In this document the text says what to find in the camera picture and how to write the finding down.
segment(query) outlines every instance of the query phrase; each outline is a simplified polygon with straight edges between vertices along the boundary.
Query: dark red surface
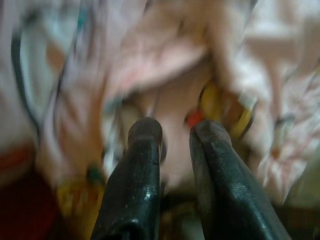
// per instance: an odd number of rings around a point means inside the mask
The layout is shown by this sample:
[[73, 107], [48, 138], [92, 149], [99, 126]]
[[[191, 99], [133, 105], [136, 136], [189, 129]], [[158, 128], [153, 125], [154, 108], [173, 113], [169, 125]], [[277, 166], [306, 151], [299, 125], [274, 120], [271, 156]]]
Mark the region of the dark red surface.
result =
[[0, 189], [0, 240], [45, 239], [58, 212], [48, 185], [30, 172]]

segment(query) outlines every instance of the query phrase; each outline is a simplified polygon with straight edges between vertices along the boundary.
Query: red object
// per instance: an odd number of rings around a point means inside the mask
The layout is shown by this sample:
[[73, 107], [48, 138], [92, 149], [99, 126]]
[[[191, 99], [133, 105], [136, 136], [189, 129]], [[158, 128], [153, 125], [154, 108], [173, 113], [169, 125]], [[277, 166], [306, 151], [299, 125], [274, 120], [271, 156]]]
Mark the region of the red object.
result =
[[0, 189], [0, 240], [45, 239], [58, 212], [49, 186], [30, 172]]
[[193, 128], [195, 125], [197, 125], [198, 123], [200, 123], [201, 121], [203, 121], [205, 118], [201, 112], [200, 109], [197, 109], [196, 111], [189, 113], [186, 117], [185, 117], [185, 122], [186, 124], [190, 127]]

